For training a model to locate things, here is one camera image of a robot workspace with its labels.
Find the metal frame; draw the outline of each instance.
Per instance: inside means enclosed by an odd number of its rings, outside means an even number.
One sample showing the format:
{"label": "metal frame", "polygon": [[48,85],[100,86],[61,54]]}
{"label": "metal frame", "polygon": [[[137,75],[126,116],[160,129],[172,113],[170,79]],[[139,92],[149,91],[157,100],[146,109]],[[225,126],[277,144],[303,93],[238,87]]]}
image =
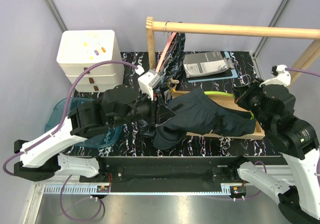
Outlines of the metal frame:
{"label": "metal frame", "polygon": [[64,31],[67,31],[67,26],[65,24],[65,22],[63,21],[56,5],[55,5],[55,2],[54,0],[45,0],[48,8],[50,9],[53,17],[54,17],[54,20],[56,21],[56,23],[58,24],[59,28],[61,29],[62,32]]}
{"label": "metal frame", "polygon": [[[266,164],[266,169],[268,174],[270,174],[272,177],[278,179],[278,180],[284,180],[288,182],[289,184],[294,184],[294,179],[291,173],[291,170],[289,166],[286,164],[286,161],[282,156],[248,156],[247,157],[250,161],[257,161],[261,160]],[[231,156],[221,156],[221,157],[108,157],[106,158],[106,163],[109,165],[110,168],[112,166],[121,167],[124,169],[124,171],[121,174],[121,178],[141,178],[141,173],[145,173],[145,167],[150,166],[161,168],[170,166],[173,171],[171,173],[174,173],[175,167],[188,167],[188,166],[195,166],[197,168],[202,168],[205,170],[205,168],[211,169],[213,167],[224,167],[226,166],[230,161],[233,161],[236,159],[236,157]],[[263,167],[261,165],[258,165],[257,168],[263,170]],[[45,192],[45,187],[48,185],[55,185],[58,187],[62,187],[66,180],[66,176],[59,176],[56,175],[52,177],[51,179],[40,181],[37,184],[34,184],[32,187],[32,197],[30,199],[29,206],[27,208],[23,224],[35,224],[38,211],[40,208],[40,203],[43,197],[43,194]],[[79,182],[79,176],[72,176],[71,179],[68,182],[69,185],[94,185],[94,183],[81,183]],[[142,184],[139,188],[144,189],[148,187],[149,183],[143,183],[142,181],[139,183],[139,185]],[[236,183],[223,183],[222,186],[227,185],[236,185]],[[123,195],[126,191],[121,191],[124,189],[126,185],[123,185],[121,182],[113,182],[112,183],[112,194],[118,194]],[[139,193],[134,194],[150,194],[151,192],[143,192],[140,191]],[[168,192],[166,194],[179,194],[177,192]],[[190,195],[208,195],[205,192],[197,192],[194,191]]]}
{"label": "metal frame", "polygon": [[[285,9],[286,9],[287,5],[289,4],[289,2],[290,2],[290,0],[282,0],[282,1],[281,1],[281,3],[280,3],[280,5],[279,5],[279,7],[277,8],[277,10],[276,10],[273,18],[271,19],[271,22],[270,22],[270,24],[268,25],[268,27],[275,27],[275,26],[276,26],[278,20],[280,19],[281,15],[282,15],[283,12],[285,11]],[[255,58],[258,57],[258,55],[260,54],[260,52],[261,52],[262,48],[264,47],[265,43],[267,42],[267,40],[268,40],[267,37],[263,37],[263,38],[260,40],[260,42],[259,42],[256,50],[255,50],[254,53],[253,53],[253,56],[254,56]]]}

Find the wooden rack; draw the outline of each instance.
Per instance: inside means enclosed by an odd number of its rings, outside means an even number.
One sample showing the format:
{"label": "wooden rack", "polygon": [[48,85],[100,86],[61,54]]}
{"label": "wooden rack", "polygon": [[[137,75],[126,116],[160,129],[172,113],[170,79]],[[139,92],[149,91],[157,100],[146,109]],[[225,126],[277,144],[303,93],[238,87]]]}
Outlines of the wooden rack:
{"label": "wooden rack", "polygon": [[[273,37],[273,38],[291,38],[291,39],[311,39],[314,40],[303,54],[292,65],[292,68],[306,70],[320,56],[320,30],[313,29],[293,29],[293,28],[275,28],[275,27],[255,27],[255,26],[232,26],[232,25],[208,25],[208,24],[190,24],[174,22],[156,22],[153,17],[148,17],[146,22],[146,33],[149,54],[149,68],[156,68],[156,48],[155,32],[177,32],[193,34],[210,35],[235,35],[235,36],[254,36],[254,37]],[[301,73],[291,73],[291,84],[297,80]],[[176,91],[174,97],[187,93],[186,91]],[[212,100],[218,104],[231,108],[241,109],[235,103],[233,98],[227,96],[211,95]],[[264,131],[257,123],[255,132],[251,135],[236,137],[241,139],[262,139]],[[207,134],[208,137],[218,137],[215,134]]]}

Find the cable connector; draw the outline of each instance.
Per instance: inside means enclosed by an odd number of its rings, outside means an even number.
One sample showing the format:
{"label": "cable connector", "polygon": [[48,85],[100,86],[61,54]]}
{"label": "cable connector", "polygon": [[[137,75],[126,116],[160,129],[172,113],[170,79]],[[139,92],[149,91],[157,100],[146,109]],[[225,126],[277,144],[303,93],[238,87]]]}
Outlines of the cable connector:
{"label": "cable connector", "polygon": [[154,70],[149,70],[138,78],[141,91],[154,100],[154,88],[160,82],[161,76]]}
{"label": "cable connector", "polygon": [[144,68],[141,66],[141,65],[138,65],[137,66],[138,68],[135,69],[135,72],[138,74],[138,75],[142,75],[145,71],[144,71]]}
{"label": "cable connector", "polygon": [[273,66],[272,74],[275,77],[262,82],[259,87],[262,85],[283,85],[287,87],[291,82],[291,75],[286,67],[286,65]]}

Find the stacked storage box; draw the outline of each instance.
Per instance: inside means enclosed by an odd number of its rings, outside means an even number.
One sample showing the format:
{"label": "stacked storage box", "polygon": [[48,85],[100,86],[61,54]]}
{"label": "stacked storage box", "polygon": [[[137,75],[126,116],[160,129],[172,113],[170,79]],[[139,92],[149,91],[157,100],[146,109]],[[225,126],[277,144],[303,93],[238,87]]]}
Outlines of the stacked storage box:
{"label": "stacked storage box", "polygon": [[[71,83],[88,67],[107,60],[121,60],[113,30],[65,31],[57,62]],[[86,74],[77,84],[78,92],[104,92],[123,83],[124,66],[107,64]]]}

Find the purple cable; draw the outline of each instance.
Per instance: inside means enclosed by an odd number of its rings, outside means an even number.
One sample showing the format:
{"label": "purple cable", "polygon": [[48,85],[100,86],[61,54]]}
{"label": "purple cable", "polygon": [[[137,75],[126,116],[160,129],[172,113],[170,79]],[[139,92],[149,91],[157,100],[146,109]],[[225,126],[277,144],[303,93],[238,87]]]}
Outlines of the purple cable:
{"label": "purple cable", "polygon": [[61,192],[60,192],[60,207],[61,207],[62,213],[63,213],[66,217],[68,217],[70,220],[73,220],[73,221],[77,221],[77,222],[92,221],[92,220],[95,219],[96,216],[100,213],[101,207],[102,207],[102,205],[104,205],[104,203],[102,202],[102,200],[100,200],[99,198],[97,198],[97,200],[98,200],[99,203],[100,203],[99,209],[98,209],[98,211],[96,212],[96,214],[94,214],[94,215],[93,215],[91,218],[89,218],[89,219],[81,220],[81,219],[73,218],[72,216],[69,216],[69,215],[67,214],[66,210],[64,209],[64,205],[63,205],[63,203],[62,203],[62,195],[63,195],[63,191],[64,191],[64,189],[65,189],[64,187],[65,187],[66,183],[70,180],[71,177],[72,177],[72,175],[70,175],[70,176],[66,179],[66,181],[64,182],[64,184],[63,184],[63,186],[62,186],[62,188],[61,188]]}
{"label": "purple cable", "polygon": [[[92,69],[100,66],[100,65],[105,65],[105,64],[122,64],[122,65],[127,65],[133,69],[137,69],[138,67],[131,64],[131,63],[128,63],[128,62],[125,62],[125,61],[118,61],[118,60],[112,60],[112,61],[103,61],[103,62],[100,62],[100,63],[96,63],[92,66],[90,66],[89,68],[87,68],[85,71],[83,71],[77,78],[76,80],[74,81],[74,83],[71,85],[69,91],[68,91],[68,94],[67,94],[67,99],[65,101],[65,105],[64,105],[64,112],[62,114],[62,118],[61,118],[61,121],[59,123],[59,125],[57,126],[57,128],[51,133],[51,135],[55,135],[62,127],[63,125],[63,122],[67,116],[67,112],[68,112],[68,106],[69,106],[69,102],[70,102],[70,99],[71,99],[71,96],[72,96],[72,93],[73,93],[73,90],[76,88],[76,85],[77,83],[81,80],[81,78],[83,76],[85,76],[89,71],[91,71]],[[48,140],[51,136],[50,135],[47,135],[45,136],[44,138],[42,138],[41,140],[37,141],[35,144],[29,146],[28,148],[25,149],[25,152],[28,152],[30,151],[31,149],[35,148],[36,146],[40,145],[42,142],[44,142],[45,140]],[[2,169],[4,170],[4,172],[8,175],[12,175],[14,176],[14,174],[10,171],[8,171],[7,169],[7,165],[10,161],[12,161],[13,159],[15,159],[16,157],[18,156],[21,156],[22,154],[24,154],[24,152],[18,152],[17,154],[11,156],[10,158],[8,158],[4,164],[2,165]]]}
{"label": "purple cable", "polygon": [[[263,166],[264,170],[265,170],[265,173],[267,172],[266,171],[267,170],[266,165],[262,161],[258,160],[258,161],[256,161],[254,163],[254,165],[257,165],[257,164],[261,164]],[[256,198],[260,194],[261,194],[261,190],[259,190],[256,194],[254,194],[252,196],[245,197],[245,200],[250,200],[250,199]],[[225,201],[225,200],[226,201],[230,201],[231,200],[231,201],[234,201],[234,199],[231,199],[231,198],[226,199],[226,198],[219,198],[219,197],[215,197],[215,196],[205,196],[205,197],[213,199],[213,200],[222,200],[222,201]]]}
{"label": "purple cable", "polygon": [[[300,73],[304,73],[304,74],[309,74],[309,75],[314,75],[314,76],[320,77],[319,73],[312,72],[312,71],[309,71],[309,70],[300,70],[300,69],[294,69],[294,68],[286,68],[285,70],[294,71],[294,72],[300,72]],[[320,158],[318,160],[318,164],[316,165],[316,170],[317,170],[316,172],[319,174],[320,173]]]}
{"label": "purple cable", "polygon": [[300,70],[300,69],[294,69],[294,68],[286,68],[285,70],[293,71],[293,72],[300,72],[300,73],[304,73],[304,74],[309,74],[309,75],[314,75],[314,76],[320,77],[319,73],[312,72],[312,71],[309,71],[309,70]]}
{"label": "purple cable", "polygon": [[[74,89],[76,88],[77,83],[78,83],[78,82],[81,80],[81,78],[82,78],[83,76],[85,76],[89,71],[91,71],[92,69],[94,69],[94,68],[96,68],[96,67],[98,67],[98,66],[100,66],[100,65],[105,65],[105,64],[122,64],[122,65],[127,65],[127,66],[129,66],[129,67],[131,67],[131,68],[133,68],[133,69],[137,69],[137,68],[138,68],[137,66],[135,66],[135,65],[133,65],[133,64],[131,64],[131,63],[128,63],[128,62],[125,62],[125,61],[117,61],[117,60],[114,60],[114,61],[103,61],[103,62],[100,62],[100,63],[96,63],[96,64],[90,66],[89,68],[87,68],[85,71],[83,71],[83,72],[76,78],[76,80],[75,80],[74,83],[71,85],[71,87],[70,87],[70,89],[69,89],[69,91],[68,91],[68,94],[67,94],[67,97],[66,97],[67,99],[66,99],[65,104],[64,104],[64,110],[63,110],[64,112],[63,112],[63,114],[62,114],[61,121],[60,121],[59,125],[57,126],[57,128],[51,133],[52,136],[54,136],[54,135],[61,129],[61,127],[62,127],[62,125],[63,125],[63,122],[64,122],[64,120],[65,120],[65,118],[66,118],[66,116],[67,116],[67,111],[68,111],[69,103],[70,103],[70,100],[71,100],[71,96],[72,96],[72,93],[73,93]],[[36,146],[40,145],[40,144],[41,144],[42,142],[44,142],[45,140],[48,140],[48,139],[51,137],[51,135],[47,135],[47,136],[45,136],[44,138],[42,138],[41,140],[37,141],[35,144],[29,146],[28,148],[25,149],[24,152],[18,152],[17,154],[15,154],[15,155],[11,156],[10,158],[8,158],[8,159],[4,162],[4,164],[2,165],[2,169],[4,170],[4,172],[5,172],[6,174],[8,174],[8,175],[14,176],[14,173],[8,171],[8,169],[7,169],[8,163],[9,163],[10,161],[12,161],[13,159],[15,159],[16,157],[21,156],[21,155],[24,154],[25,152],[28,152],[28,151],[30,151],[31,149],[35,148]],[[62,187],[62,189],[61,189],[61,193],[60,193],[60,207],[61,207],[61,210],[62,210],[63,214],[64,214],[67,218],[69,218],[70,220],[77,221],[77,222],[87,222],[87,221],[91,221],[91,220],[93,220],[93,219],[100,213],[101,207],[104,206],[104,203],[103,203],[100,199],[98,199],[99,202],[100,202],[99,210],[97,211],[97,213],[96,213],[93,217],[91,217],[91,218],[89,218],[89,219],[87,219],[87,220],[75,219],[75,218],[69,216],[69,215],[67,214],[67,212],[64,210],[64,207],[63,207],[63,204],[62,204],[62,194],[63,194],[63,190],[65,189],[64,187],[65,187],[66,183],[68,182],[68,180],[71,178],[71,176],[68,177],[68,179],[65,181],[65,183],[63,184],[63,187]]]}

